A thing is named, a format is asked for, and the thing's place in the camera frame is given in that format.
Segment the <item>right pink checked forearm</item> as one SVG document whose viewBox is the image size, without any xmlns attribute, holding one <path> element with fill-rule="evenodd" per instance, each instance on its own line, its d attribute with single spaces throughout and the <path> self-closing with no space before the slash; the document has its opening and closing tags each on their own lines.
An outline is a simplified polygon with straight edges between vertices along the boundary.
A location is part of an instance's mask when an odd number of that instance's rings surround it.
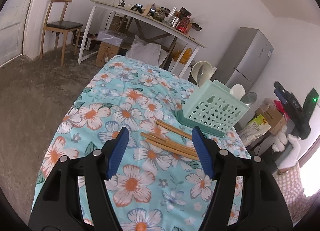
<svg viewBox="0 0 320 231">
<path fill-rule="evenodd" d="M 315 195 L 306 196 L 300 178 L 300 167 L 297 163 L 288 171 L 273 174 L 287 204 L 293 224 L 299 222 L 312 206 Z"/>
</svg>

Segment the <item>right white gloved hand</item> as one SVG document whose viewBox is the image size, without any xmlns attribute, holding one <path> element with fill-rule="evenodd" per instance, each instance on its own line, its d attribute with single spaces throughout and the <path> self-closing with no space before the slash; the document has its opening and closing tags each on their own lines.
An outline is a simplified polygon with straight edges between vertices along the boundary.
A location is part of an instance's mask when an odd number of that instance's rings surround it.
<svg viewBox="0 0 320 231">
<path fill-rule="evenodd" d="M 279 154 L 275 162 L 281 173 L 289 171 L 297 164 L 300 153 L 300 138 L 292 135 L 290 130 L 291 128 L 287 130 L 287 126 L 283 126 L 271 146 L 273 152 Z"/>
</svg>

